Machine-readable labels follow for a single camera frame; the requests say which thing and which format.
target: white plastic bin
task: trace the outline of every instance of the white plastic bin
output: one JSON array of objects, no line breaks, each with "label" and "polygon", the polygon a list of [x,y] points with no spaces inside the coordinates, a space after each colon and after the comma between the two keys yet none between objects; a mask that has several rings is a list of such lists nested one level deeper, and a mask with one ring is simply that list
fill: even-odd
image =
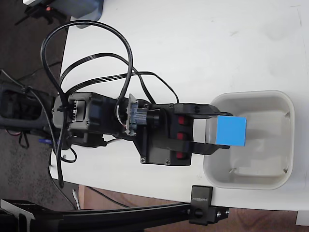
[{"label": "white plastic bin", "polygon": [[[290,177],[295,110],[283,92],[226,93],[211,102],[222,112],[247,118],[246,146],[204,156],[204,173],[216,187],[276,189]],[[206,120],[206,142],[214,142],[217,120]]]}]

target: wire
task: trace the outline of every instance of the wire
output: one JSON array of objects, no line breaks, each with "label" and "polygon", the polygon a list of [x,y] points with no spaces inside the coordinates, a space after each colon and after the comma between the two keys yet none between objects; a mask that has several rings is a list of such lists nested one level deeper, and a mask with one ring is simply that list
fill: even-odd
[{"label": "wire", "polygon": [[[51,67],[54,67],[54,66],[56,66],[58,64],[62,64],[62,61],[57,61],[55,63],[52,63],[51,65],[49,65],[49,67],[51,68]],[[39,68],[39,69],[35,70],[34,72],[32,72],[30,74],[27,74],[27,75],[24,75],[24,76],[22,76],[20,78],[17,78],[17,80],[18,81],[23,81],[24,79],[27,79],[29,77],[33,77],[38,71],[41,71],[41,70],[44,70],[44,68]]]},{"label": "wire", "polygon": [[112,199],[112,198],[106,196],[104,193],[101,193],[100,191],[96,190],[96,189],[93,188],[93,187],[89,187],[89,186],[86,186],[86,187],[89,188],[89,189],[91,189],[92,191],[96,192],[97,194],[101,195],[102,197],[105,197],[107,200],[109,200],[109,201],[111,201],[111,202],[113,202],[113,203],[115,203],[115,204],[117,204],[117,205],[120,205],[120,206],[122,206],[122,207],[124,207],[124,208],[129,208],[129,206],[127,206],[127,205],[125,205],[125,204],[122,204],[122,203],[120,203],[120,202],[118,202],[118,201],[115,201],[114,199]]},{"label": "wire", "polygon": [[60,85],[57,83],[53,73],[51,72],[50,68],[48,67],[48,63],[47,63],[47,59],[46,59],[46,47],[47,47],[50,39],[57,32],[59,32],[63,29],[69,28],[71,26],[77,26],[77,25],[89,25],[89,26],[96,26],[96,27],[106,29],[106,30],[110,31],[111,33],[113,33],[114,35],[116,35],[123,42],[123,44],[126,47],[126,51],[128,53],[128,70],[127,70],[127,74],[126,74],[126,81],[124,83],[124,86],[121,89],[119,98],[118,98],[116,106],[115,106],[115,112],[116,112],[116,107],[117,107],[117,105],[120,104],[120,102],[125,97],[126,90],[129,86],[129,82],[130,82],[130,79],[131,79],[131,73],[132,73],[132,69],[133,69],[133,54],[132,54],[131,47],[130,47],[128,41],[126,40],[126,38],[120,32],[118,32],[116,29],[114,29],[113,27],[106,25],[104,23],[96,22],[96,21],[75,20],[75,21],[65,23],[64,25],[61,25],[61,26],[55,28],[52,32],[50,32],[47,35],[46,39],[43,41],[42,46],[41,46],[41,60],[42,60],[43,67],[46,71],[46,74],[47,74],[48,78],[50,79],[50,81],[52,82],[52,84],[57,89],[57,91],[60,95],[60,99],[61,99],[62,104],[64,106],[67,106],[68,105],[68,99],[65,97],[63,90],[61,89]]},{"label": "wire", "polygon": [[21,132],[11,133],[9,130],[5,130],[10,136],[19,136]]},{"label": "wire", "polygon": [[128,53],[128,71],[127,71],[127,75],[126,75],[126,81],[124,83],[124,86],[120,92],[119,95],[119,99],[116,103],[116,106],[119,105],[120,101],[122,101],[122,99],[124,98],[125,94],[126,94],[126,90],[127,87],[129,85],[130,79],[131,79],[131,73],[132,73],[132,68],[133,68],[133,54],[132,54],[132,50],[131,47],[128,43],[128,41],[125,39],[125,37],[118,32],[116,29],[112,28],[111,26],[108,26],[104,23],[100,23],[100,22],[96,22],[96,21],[89,21],[89,20],[75,20],[69,23],[65,23],[64,25],[61,25],[57,28],[55,28],[54,30],[52,30],[47,37],[45,38],[45,40],[43,41],[42,45],[41,45],[41,61],[42,61],[42,65],[43,68],[46,71],[47,77],[49,78],[49,80],[52,82],[52,84],[54,85],[54,87],[56,88],[56,90],[59,93],[60,96],[60,100],[62,103],[62,108],[63,108],[63,122],[62,122],[62,127],[60,130],[60,136],[59,136],[59,143],[58,143],[58,147],[56,150],[56,157],[57,157],[57,171],[58,171],[58,181],[59,181],[59,186],[62,188],[64,183],[63,183],[63,176],[62,176],[62,168],[61,168],[61,149],[62,149],[62,145],[63,145],[63,140],[65,139],[65,130],[66,130],[66,123],[67,123],[67,119],[68,119],[68,98],[66,97],[66,95],[64,94],[61,86],[58,84],[58,82],[56,81],[53,73],[51,72],[48,63],[47,63],[47,58],[46,58],[46,48],[48,45],[48,42],[51,40],[51,38],[59,31],[69,28],[71,26],[77,26],[77,25],[92,25],[92,26],[96,26],[96,27],[100,27],[103,29],[106,29],[108,31],[110,31],[111,33],[113,33],[114,35],[116,35],[125,45],[127,53]]},{"label": "wire", "polygon": [[[157,74],[153,73],[153,72],[133,72],[131,74],[132,76],[135,75],[153,75],[156,78],[158,78],[167,88],[169,88],[169,90],[175,95],[176,98],[176,102],[179,103],[179,98],[176,94],[176,92],[173,90],[173,88],[171,86],[168,85],[168,83],[166,83],[161,77],[159,77]],[[97,83],[102,83],[102,82],[107,82],[107,81],[113,81],[113,80],[119,80],[119,79],[123,79],[126,77],[126,74],[119,74],[119,75],[114,75],[114,76],[106,76],[106,77],[99,77],[99,78],[94,78],[88,81],[84,81],[81,82],[77,85],[75,85],[74,87],[70,88],[67,92],[66,95],[69,96],[70,94],[76,92],[77,90],[84,88],[86,86],[90,86],[93,84],[97,84]]]},{"label": "wire", "polygon": [[121,124],[123,127],[126,127],[126,124],[124,124],[124,123],[121,121],[120,116],[119,116],[119,105],[117,106],[117,109],[116,109],[116,116],[117,116],[118,122],[120,122],[120,124]]},{"label": "wire", "polygon": [[[53,150],[56,151],[56,147],[55,147],[55,146],[56,146],[56,140],[55,140],[55,136],[54,136],[54,132],[53,132],[51,120],[50,120],[50,117],[49,117],[49,115],[48,115],[48,111],[46,110],[46,107],[45,107],[45,105],[44,105],[44,103],[43,103],[43,101],[42,101],[40,95],[39,95],[39,94],[36,92],[36,90],[34,90],[32,87],[25,87],[22,83],[20,83],[19,81],[15,80],[14,78],[12,78],[12,77],[11,77],[6,71],[4,71],[3,69],[0,69],[0,73],[5,74],[11,81],[13,81],[14,83],[16,83],[16,84],[17,84],[18,86],[20,86],[22,89],[24,89],[24,90],[28,89],[28,91],[29,91],[30,93],[32,93],[32,94],[35,96],[35,98],[39,101],[39,103],[41,104],[42,109],[43,109],[43,111],[44,111],[44,113],[45,113],[45,116],[46,116],[46,119],[47,119],[47,124],[48,124],[48,127],[49,127],[50,132],[51,132],[51,137],[52,137],[52,141],[53,141],[53,143],[52,143]],[[67,198],[67,196],[61,191],[61,189],[60,189],[60,188],[56,185],[56,183],[54,182],[54,180],[53,180],[53,178],[52,178],[52,176],[51,176],[51,174],[50,174],[49,166],[48,166],[47,172],[48,172],[48,175],[49,175],[50,179],[52,180],[54,186],[58,189],[58,191],[60,192],[60,194],[70,203],[70,205],[71,205],[74,209],[76,209],[75,205],[69,200],[69,198]]]},{"label": "wire", "polygon": [[[117,55],[117,54],[115,54],[115,53],[107,53],[107,52],[104,52],[104,53],[93,54],[93,55],[90,55],[90,56],[87,56],[87,57],[85,57],[85,58],[82,58],[82,59],[80,59],[80,60],[74,62],[73,64],[71,64],[71,65],[63,72],[63,74],[61,75],[60,80],[59,80],[60,85],[62,84],[64,78],[65,78],[65,77],[69,74],[69,72],[72,71],[74,68],[76,68],[77,66],[79,66],[79,65],[81,65],[81,64],[83,64],[83,63],[86,63],[86,62],[88,62],[88,61],[91,61],[91,60],[93,60],[93,59],[97,59],[97,58],[100,58],[100,57],[114,57],[114,58],[117,58],[117,59],[121,60],[123,63],[129,65],[129,62],[128,62],[126,59],[124,59],[123,57],[121,57],[120,55]],[[151,104],[155,104],[155,101],[154,101],[154,99],[152,98],[151,94],[149,93],[149,91],[148,91],[148,89],[147,89],[147,87],[146,87],[146,85],[145,85],[145,83],[144,83],[144,81],[143,81],[142,76],[141,76],[141,75],[138,75],[138,76],[139,76],[139,79],[140,79],[140,85],[141,85],[141,87],[142,87],[142,89],[143,89],[143,91],[144,91],[146,97],[148,98],[149,102],[150,102]]]},{"label": "wire", "polygon": [[114,143],[114,142],[117,142],[117,141],[120,141],[121,139],[111,139],[109,141],[106,141],[107,144],[111,144],[111,143]]},{"label": "wire", "polygon": [[74,154],[74,156],[75,156],[75,159],[73,159],[73,160],[65,160],[65,162],[66,163],[74,163],[76,160],[77,160],[77,154],[76,154],[76,152],[74,151],[74,149],[72,148],[72,147],[70,147],[70,150],[71,150],[71,152]]},{"label": "wire", "polygon": [[[50,164],[51,162],[51,158],[52,158],[52,154],[49,156],[49,161],[48,163]],[[52,181],[53,185],[56,187],[56,189],[60,192],[60,194],[64,197],[64,199],[67,200],[67,202],[72,206],[72,208],[74,210],[77,210],[77,207],[73,204],[72,201],[70,201],[70,199],[61,191],[61,189],[58,187],[58,185],[54,182],[53,178],[52,178],[52,175],[50,174],[50,165],[48,165],[48,168],[47,168],[47,172],[48,172],[48,176],[50,178],[50,180]]]}]

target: gray object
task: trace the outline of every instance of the gray object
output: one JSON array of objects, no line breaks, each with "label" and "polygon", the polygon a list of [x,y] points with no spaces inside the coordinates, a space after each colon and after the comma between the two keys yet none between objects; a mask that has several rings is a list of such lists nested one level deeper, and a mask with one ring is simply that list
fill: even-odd
[{"label": "gray object", "polygon": [[103,3],[104,0],[56,0],[50,6],[75,19],[98,21],[102,16]]}]

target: blue cube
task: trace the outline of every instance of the blue cube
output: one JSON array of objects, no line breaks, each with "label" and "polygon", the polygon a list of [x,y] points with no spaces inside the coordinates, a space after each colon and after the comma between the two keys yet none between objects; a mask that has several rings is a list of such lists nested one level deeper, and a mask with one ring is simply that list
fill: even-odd
[{"label": "blue cube", "polygon": [[236,116],[218,116],[216,144],[246,145],[247,119]]}]

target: table surface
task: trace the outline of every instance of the table surface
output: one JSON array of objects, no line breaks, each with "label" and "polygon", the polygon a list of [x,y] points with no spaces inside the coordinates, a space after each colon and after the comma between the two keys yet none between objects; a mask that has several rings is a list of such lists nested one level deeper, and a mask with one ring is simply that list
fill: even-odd
[{"label": "table surface", "polygon": [[[276,89],[295,106],[295,160],[291,177],[276,190],[215,188],[213,205],[309,210],[309,1],[306,0],[105,0],[100,19],[119,30],[133,50],[139,71],[160,75],[181,102],[210,103],[228,92]],[[122,43],[96,27],[69,29],[62,71],[99,52],[127,57]],[[125,64],[100,58],[73,70],[63,82],[68,90],[84,80],[125,73]],[[158,103],[175,102],[170,91],[144,77]],[[123,80],[84,89],[118,97]],[[146,98],[133,77],[128,94]],[[195,123],[195,141],[203,142],[205,121]],[[101,189],[190,202],[191,186],[211,186],[203,173],[203,156],[191,166],[142,165],[132,142],[119,141],[96,149],[73,146],[74,164],[62,163],[66,181]],[[73,155],[64,151],[68,159]],[[53,156],[51,173],[56,174]]]},{"label": "table surface", "polygon": [[31,3],[33,3],[35,0],[23,0],[23,4],[25,5],[30,5]]}]

